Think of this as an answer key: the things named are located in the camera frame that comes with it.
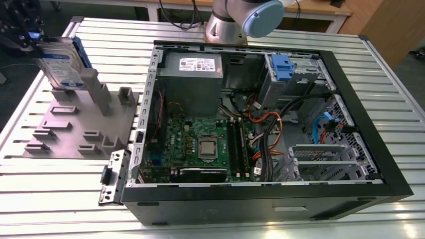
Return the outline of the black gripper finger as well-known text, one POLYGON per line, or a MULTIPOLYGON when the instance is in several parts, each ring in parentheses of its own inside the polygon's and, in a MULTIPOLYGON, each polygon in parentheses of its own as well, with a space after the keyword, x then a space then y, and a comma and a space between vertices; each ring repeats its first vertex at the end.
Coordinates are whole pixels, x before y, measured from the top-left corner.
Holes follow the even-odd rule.
POLYGON ((43 39, 43 29, 32 31, 19 31, 19 38, 21 43, 27 45, 19 50, 17 56, 28 56, 31 58, 40 58, 43 51, 37 45, 37 42, 43 39))
POLYGON ((0 45, 7 49, 25 49, 25 38, 5 21, 0 22, 0 45))

